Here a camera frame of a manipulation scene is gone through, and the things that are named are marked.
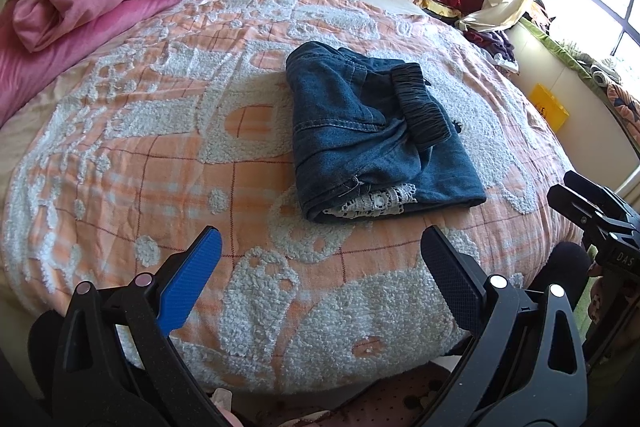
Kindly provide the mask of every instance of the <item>orange plaid blanket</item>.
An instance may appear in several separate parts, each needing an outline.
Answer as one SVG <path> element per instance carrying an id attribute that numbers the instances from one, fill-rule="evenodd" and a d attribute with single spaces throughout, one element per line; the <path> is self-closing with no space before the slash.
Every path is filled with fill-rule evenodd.
<path id="1" fill-rule="evenodd" d="M 419 62 L 488 201 L 304 220 L 284 64 L 309 40 Z M 420 259 L 426 226 L 515 284 L 577 240 L 545 197 L 568 169 L 523 95 L 432 18 L 356 0 L 184 0 L 94 54 L 58 104 L 14 172 L 2 258 L 25 306 L 65 312 L 81 280 L 124 285 L 213 225 L 222 259 L 172 334 L 193 374 L 208 388 L 328 389 L 415 367 L 465 334 Z"/>

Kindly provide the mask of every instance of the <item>white lace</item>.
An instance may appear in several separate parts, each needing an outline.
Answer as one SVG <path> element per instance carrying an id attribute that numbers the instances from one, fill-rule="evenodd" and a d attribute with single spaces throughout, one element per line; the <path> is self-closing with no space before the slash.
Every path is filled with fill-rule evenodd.
<path id="1" fill-rule="evenodd" d="M 355 219 L 356 217 L 378 217 L 402 214 L 405 203 L 417 203 L 414 198 L 415 185 L 404 183 L 394 187 L 370 192 L 347 201 L 341 206 L 323 210 L 332 216 Z"/>

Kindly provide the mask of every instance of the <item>blue denim fabric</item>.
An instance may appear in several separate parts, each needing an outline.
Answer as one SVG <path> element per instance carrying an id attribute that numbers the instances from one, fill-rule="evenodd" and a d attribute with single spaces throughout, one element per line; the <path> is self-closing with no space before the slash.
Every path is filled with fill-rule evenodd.
<path id="1" fill-rule="evenodd" d="M 404 212 L 486 201 L 478 173 L 418 64 L 306 42 L 287 58 L 287 82 L 293 91 L 296 185 L 306 219 L 344 221 L 323 211 L 400 184 L 416 187 L 417 203 L 405 204 Z"/>

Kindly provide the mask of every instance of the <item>elastic cuff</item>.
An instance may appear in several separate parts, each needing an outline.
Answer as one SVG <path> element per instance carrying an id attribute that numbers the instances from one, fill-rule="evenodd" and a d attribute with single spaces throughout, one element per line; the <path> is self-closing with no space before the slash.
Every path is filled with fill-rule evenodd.
<path id="1" fill-rule="evenodd" d="M 402 64 L 391 69 L 396 97 L 419 152 L 451 136 L 446 115 L 431 98 L 424 85 L 419 64 Z"/>

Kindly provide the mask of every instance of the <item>yellow bag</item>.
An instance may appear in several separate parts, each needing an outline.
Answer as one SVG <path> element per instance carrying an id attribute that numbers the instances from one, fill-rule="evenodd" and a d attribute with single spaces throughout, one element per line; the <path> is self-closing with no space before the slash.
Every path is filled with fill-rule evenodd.
<path id="1" fill-rule="evenodd" d="M 567 110 L 542 84 L 536 84 L 536 87 L 533 88 L 529 95 L 529 102 L 534 105 L 553 132 L 558 132 L 562 124 L 569 118 Z"/>

